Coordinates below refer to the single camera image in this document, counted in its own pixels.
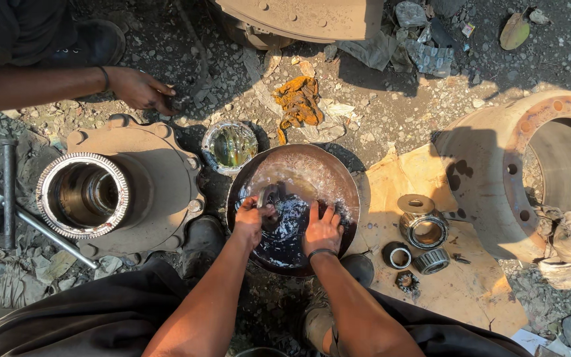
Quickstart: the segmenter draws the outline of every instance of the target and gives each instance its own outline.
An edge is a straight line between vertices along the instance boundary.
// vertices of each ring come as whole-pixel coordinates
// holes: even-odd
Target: hand
[[[319,219],[319,202],[310,205],[310,223],[303,236],[303,253],[309,256],[317,249],[331,249],[338,254],[345,228],[340,224],[341,215],[334,214],[334,206],[328,206]]]
[[[164,95],[173,96],[175,91],[158,82],[150,75],[125,67],[103,67],[109,77],[109,88],[116,97],[133,109],[155,108],[166,116],[178,114],[164,104]]]
[[[266,205],[266,207],[261,209],[257,209],[256,205],[257,196],[250,196],[244,199],[235,215],[235,228],[233,230],[234,236],[249,239],[253,249],[261,242],[261,217],[276,214],[273,205]]]

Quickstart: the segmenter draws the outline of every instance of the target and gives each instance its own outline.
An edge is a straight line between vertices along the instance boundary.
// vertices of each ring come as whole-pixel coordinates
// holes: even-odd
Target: round metal pan
[[[356,184],[349,171],[333,155],[310,144],[289,144],[274,147],[255,156],[235,177],[226,201],[228,228],[235,228],[235,214],[242,201],[270,183],[285,185],[287,202],[296,201],[288,214],[280,217],[279,228],[262,232],[259,246],[250,259],[266,271],[306,277],[314,275],[303,255],[301,239],[308,226],[313,199],[321,202],[321,215],[327,205],[336,205],[345,227],[339,257],[352,244],[361,213]]]

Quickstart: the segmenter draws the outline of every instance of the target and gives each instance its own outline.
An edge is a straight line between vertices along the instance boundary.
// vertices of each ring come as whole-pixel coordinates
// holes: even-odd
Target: person
[[[226,355],[261,217],[274,215],[256,200],[242,203],[232,235],[190,292],[170,265],[150,260],[140,271],[91,281],[0,319],[0,356]],[[302,312],[308,345],[333,357],[531,356],[499,334],[363,287],[337,258],[339,222],[333,207],[321,215],[311,204],[303,250],[323,290]]]
[[[74,22],[68,0],[0,0],[0,110],[112,90],[133,109],[177,111],[175,91],[135,69],[115,67],[123,32],[106,20]]]

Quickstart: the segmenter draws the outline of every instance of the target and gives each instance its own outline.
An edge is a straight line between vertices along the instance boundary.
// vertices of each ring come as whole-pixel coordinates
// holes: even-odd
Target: black pants
[[[76,42],[68,0],[0,0],[0,65],[31,65]]]
[[[427,356],[515,357],[509,338],[371,291]],[[50,296],[0,319],[0,356],[139,357],[188,288],[166,262]]]

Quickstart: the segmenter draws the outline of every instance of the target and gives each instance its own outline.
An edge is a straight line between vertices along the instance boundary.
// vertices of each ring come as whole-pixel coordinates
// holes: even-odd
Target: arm
[[[104,67],[109,88],[134,109],[155,108],[175,114],[164,105],[163,95],[175,91],[146,73],[125,67]],[[105,89],[105,75],[97,67],[32,69],[0,66],[0,110],[31,107],[95,94]]]
[[[178,309],[164,322],[142,357],[222,357],[235,328],[239,290],[250,252],[261,241],[261,214],[255,197],[246,198],[235,229],[215,263]]]
[[[321,248],[338,252],[342,235],[340,220],[334,214],[334,207],[328,207],[319,219],[319,204],[312,203],[310,224],[303,240],[304,253],[309,255]],[[336,256],[317,253],[310,264],[329,296],[340,339],[350,356],[424,356],[407,330],[352,278]]]

